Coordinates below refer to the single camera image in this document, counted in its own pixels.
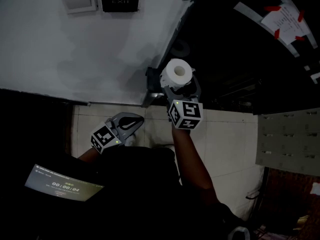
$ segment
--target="paper note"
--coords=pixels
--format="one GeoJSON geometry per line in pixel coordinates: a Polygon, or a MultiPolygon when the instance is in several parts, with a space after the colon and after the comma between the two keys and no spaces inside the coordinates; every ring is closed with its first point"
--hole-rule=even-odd
{"type": "Polygon", "coordinates": [[[312,189],[311,189],[310,194],[314,194],[314,195],[320,196],[320,184],[319,183],[314,182],[312,184],[312,189]]]}
{"type": "Polygon", "coordinates": [[[289,45],[296,40],[296,37],[303,37],[310,33],[305,20],[298,22],[299,11],[290,4],[284,3],[281,9],[271,11],[263,18],[261,23],[273,32],[280,29],[279,38],[289,45]]]}

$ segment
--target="red tape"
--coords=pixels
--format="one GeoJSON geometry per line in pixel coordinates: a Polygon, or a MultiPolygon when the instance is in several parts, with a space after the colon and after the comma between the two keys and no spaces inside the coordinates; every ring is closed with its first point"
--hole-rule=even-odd
{"type": "Polygon", "coordinates": [[[281,9],[281,6],[265,6],[264,9],[268,12],[276,12],[281,9]]]}
{"type": "Polygon", "coordinates": [[[304,15],[305,15],[305,10],[301,10],[300,14],[299,14],[299,17],[298,17],[298,22],[302,21],[302,19],[304,18],[304,15]]]}
{"type": "Polygon", "coordinates": [[[300,41],[304,41],[304,40],[305,40],[305,38],[304,38],[304,37],[301,37],[301,36],[295,36],[295,39],[296,39],[296,40],[300,40],[300,41]]]}
{"type": "Polygon", "coordinates": [[[274,39],[278,39],[278,38],[279,38],[279,33],[280,33],[280,28],[277,29],[277,30],[274,32],[274,39]]]}

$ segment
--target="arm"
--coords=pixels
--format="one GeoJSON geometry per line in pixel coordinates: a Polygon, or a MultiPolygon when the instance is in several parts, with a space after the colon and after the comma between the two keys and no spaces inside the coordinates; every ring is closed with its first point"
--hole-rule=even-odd
{"type": "Polygon", "coordinates": [[[200,190],[205,204],[219,203],[210,175],[186,130],[172,125],[175,155],[183,184],[200,190]]]}
{"type": "Polygon", "coordinates": [[[93,164],[98,159],[99,155],[99,152],[94,147],[92,147],[78,159],[93,164]]]}

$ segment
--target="timer display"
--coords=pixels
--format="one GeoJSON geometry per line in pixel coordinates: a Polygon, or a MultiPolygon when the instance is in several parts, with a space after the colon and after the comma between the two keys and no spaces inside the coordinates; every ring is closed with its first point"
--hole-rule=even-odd
{"type": "Polygon", "coordinates": [[[71,178],[35,164],[25,186],[52,196],[86,201],[101,189],[102,185],[71,178]]]}

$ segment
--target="floor tile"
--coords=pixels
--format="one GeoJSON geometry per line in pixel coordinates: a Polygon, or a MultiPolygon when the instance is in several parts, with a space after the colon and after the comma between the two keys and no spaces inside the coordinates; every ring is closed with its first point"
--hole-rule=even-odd
{"type": "Polygon", "coordinates": [[[210,122],[245,122],[245,113],[220,111],[220,110],[206,110],[206,120],[210,122]]]}
{"type": "Polygon", "coordinates": [[[258,142],[258,124],[245,123],[245,148],[243,168],[247,169],[256,165],[258,142]]]}
{"type": "MultiPolygon", "coordinates": [[[[201,122],[200,125],[191,131],[190,136],[194,146],[204,161],[206,151],[206,123],[201,122]]],[[[154,148],[163,145],[173,144],[172,123],[168,120],[146,119],[144,146],[154,148]]]]}
{"type": "Polygon", "coordinates": [[[141,127],[134,132],[135,135],[135,147],[144,147],[145,146],[145,127],[146,124],[143,123],[143,125],[141,125],[141,127]]]}
{"type": "Polygon", "coordinates": [[[191,130],[190,136],[199,157],[204,162],[206,153],[206,122],[201,122],[196,129],[191,130]]]}
{"type": "Polygon", "coordinates": [[[203,110],[203,121],[207,121],[207,109],[203,110]]]}
{"type": "Polygon", "coordinates": [[[241,191],[241,171],[211,178],[218,200],[231,210],[238,207],[241,191]]]}
{"type": "Polygon", "coordinates": [[[254,197],[257,195],[263,179],[264,167],[256,165],[241,171],[241,197],[238,200],[238,206],[248,202],[246,196],[254,197]]]}
{"type": "Polygon", "coordinates": [[[74,105],[72,108],[72,114],[78,115],[79,114],[79,105],[74,105]]]}
{"type": "Polygon", "coordinates": [[[154,148],[163,145],[173,144],[171,122],[168,120],[146,119],[144,146],[154,148]]]}
{"type": "Polygon", "coordinates": [[[78,115],[73,114],[71,119],[71,155],[78,158],[78,115]]]}
{"type": "Polygon", "coordinates": [[[79,115],[113,117],[120,112],[135,113],[145,117],[146,110],[139,106],[91,104],[79,106],[79,115]]]}
{"type": "Polygon", "coordinates": [[[149,106],[145,109],[145,119],[163,119],[168,120],[166,106],[149,106]]]}
{"type": "Polygon", "coordinates": [[[109,117],[94,115],[78,116],[78,157],[91,148],[91,132],[101,122],[105,122],[109,117]]]}
{"type": "Polygon", "coordinates": [[[243,169],[245,124],[206,122],[204,164],[211,177],[243,169]]]}
{"type": "Polygon", "coordinates": [[[253,115],[251,113],[245,113],[245,120],[246,123],[258,123],[258,115],[253,115]]]}

